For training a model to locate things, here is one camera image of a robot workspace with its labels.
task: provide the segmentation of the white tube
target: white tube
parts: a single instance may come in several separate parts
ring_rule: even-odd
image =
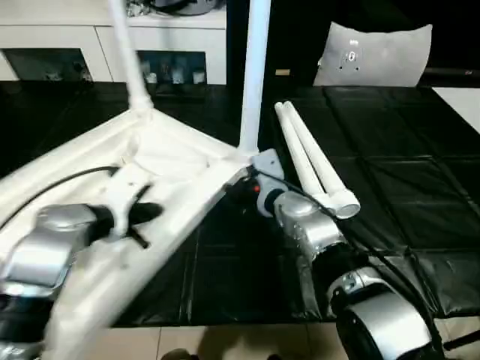
[[[312,197],[315,197],[315,199],[320,201],[322,205],[330,208],[329,198],[322,189],[322,185],[315,174],[314,168],[308,160],[308,156],[300,143],[300,139],[297,136],[292,123],[287,118],[284,105],[282,103],[276,103],[274,108],[280,126],[282,127],[283,136],[288,145],[290,155],[292,156],[293,165],[298,174],[301,187],[307,194],[310,194]]]
[[[293,127],[307,152],[313,168],[316,171],[323,187],[331,198],[332,205],[338,218],[351,218],[360,211],[360,204],[352,191],[345,188],[340,176],[330,164],[329,159],[323,153],[322,149],[315,141],[313,135],[308,130],[307,125],[302,121],[299,113],[290,101],[283,105],[292,122]]]
[[[250,1],[243,103],[241,105],[240,145],[238,146],[245,152],[258,152],[257,140],[269,37],[270,1]]]
[[[134,110],[148,110],[153,108],[152,99],[146,91],[143,76],[140,72],[140,62],[137,53],[132,47],[132,41],[128,34],[127,15],[123,0],[109,0],[110,12],[112,13],[113,28],[120,50],[124,71],[127,76],[128,102]]]

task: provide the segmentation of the black table cover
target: black table cover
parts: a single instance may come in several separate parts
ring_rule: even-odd
[[[236,145],[240,100],[206,86],[154,102]],[[283,100],[295,104],[360,200],[344,226],[398,266],[437,317],[479,314],[480,136],[428,88],[277,89],[263,101],[259,145],[277,149],[296,184],[273,111]],[[127,107],[124,84],[0,82],[0,176]],[[252,186],[230,189],[117,326],[328,320],[308,263],[257,214]]]

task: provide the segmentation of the silver metal part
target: silver metal part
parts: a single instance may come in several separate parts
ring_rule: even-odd
[[[10,252],[1,291],[12,296],[52,297],[63,284],[77,251],[86,246],[96,221],[85,205],[51,205],[37,215],[34,229]]]
[[[419,312],[397,293],[384,292],[348,309],[367,328],[384,360],[396,360],[431,342]]]
[[[280,160],[278,159],[277,152],[273,148],[265,150],[257,156],[252,157],[252,163],[253,166],[258,170],[262,170],[265,173],[272,174],[273,176],[276,176],[280,179],[284,178],[284,170],[282,169]],[[287,191],[288,187],[285,184],[262,174],[258,175],[256,179],[260,186],[260,193],[256,200],[256,207],[258,208],[260,214],[262,214],[266,218],[272,218],[273,214],[270,214],[270,212],[268,212],[265,208],[265,201],[267,196],[276,189]]]
[[[390,290],[394,291],[389,283],[383,280],[382,276],[374,268],[359,268],[343,274],[335,279],[333,283],[331,283],[327,291],[328,303],[332,303],[334,292],[339,287],[342,288],[347,295],[349,295],[372,284],[383,284]]]
[[[282,193],[274,202],[274,211],[285,234],[298,242],[310,261],[327,247],[344,242],[337,224],[298,193]]]
[[[39,358],[42,343],[2,343],[0,360],[33,360]]]

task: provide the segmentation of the metal bracket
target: metal bracket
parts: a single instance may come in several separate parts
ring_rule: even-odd
[[[256,169],[262,170],[263,172],[271,174],[277,178],[283,179],[285,176],[280,160],[278,159],[277,152],[273,148],[265,150],[257,156],[252,157],[252,163]],[[269,178],[268,176],[264,176],[262,174],[259,174],[256,179],[260,186],[260,193],[256,200],[256,207],[258,208],[260,214],[267,218],[272,218],[273,214],[271,214],[265,208],[267,196],[273,190],[277,189],[288,191],[288,187],[285,184],[275,181],[273,178]]]

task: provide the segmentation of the white cushion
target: white cushion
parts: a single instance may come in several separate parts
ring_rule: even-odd
[[[416,86],[430,55],[432,25],[360,32],[332,22],[315,86]]]

